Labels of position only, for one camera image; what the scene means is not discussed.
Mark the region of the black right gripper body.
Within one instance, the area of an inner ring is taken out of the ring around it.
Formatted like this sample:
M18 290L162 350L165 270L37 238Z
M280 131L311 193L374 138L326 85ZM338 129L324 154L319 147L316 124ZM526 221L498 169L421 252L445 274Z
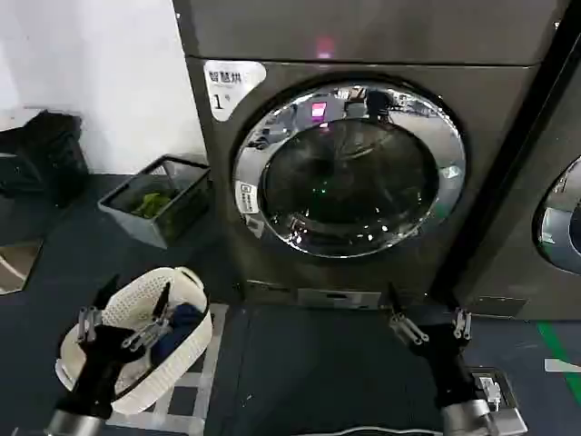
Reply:
M437 407L444 409L452 404L481 400L482 389L463 357L468 340L463 335L457 338L453 325L424 325L420 329L428 341L412 344L410 349L428 362L436 386Z

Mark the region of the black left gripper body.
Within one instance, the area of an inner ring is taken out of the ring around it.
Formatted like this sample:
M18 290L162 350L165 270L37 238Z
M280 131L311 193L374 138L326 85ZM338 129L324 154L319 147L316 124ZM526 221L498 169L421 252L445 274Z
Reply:
M133 334L130 329L97 325L93 341L89 341L89 332L85 330L79 343L85 363L72 391L58 402L58 410L107 420L113 413L114 387L123 367L141 359L146 349L140 346L133 351L123 347L123 342Z

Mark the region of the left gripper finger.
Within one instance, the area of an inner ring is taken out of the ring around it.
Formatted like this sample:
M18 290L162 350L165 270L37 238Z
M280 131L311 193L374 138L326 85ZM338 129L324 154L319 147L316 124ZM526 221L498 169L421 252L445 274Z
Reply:
M152 347L169 324L169 296L171 283L167 282L155 304L151 321L122 342L123 349L137 351Z
M119 275L114 275L94 296L91 304L82 307L78 313L77 342L93 342L96 327L103 322L102 311L118 290Z

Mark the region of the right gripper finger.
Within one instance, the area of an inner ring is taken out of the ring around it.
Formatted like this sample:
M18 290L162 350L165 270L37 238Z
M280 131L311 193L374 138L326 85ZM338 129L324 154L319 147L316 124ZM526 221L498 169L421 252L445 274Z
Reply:
M471 339L471 325L472 313L458 307L455 310L455 319L453 321L454 329L453 335L456 339L470 340Z
M396 289L391 283L388 286L388 296L391 303L389 326L393 332L406 344L427 344L429 336L403 312Z

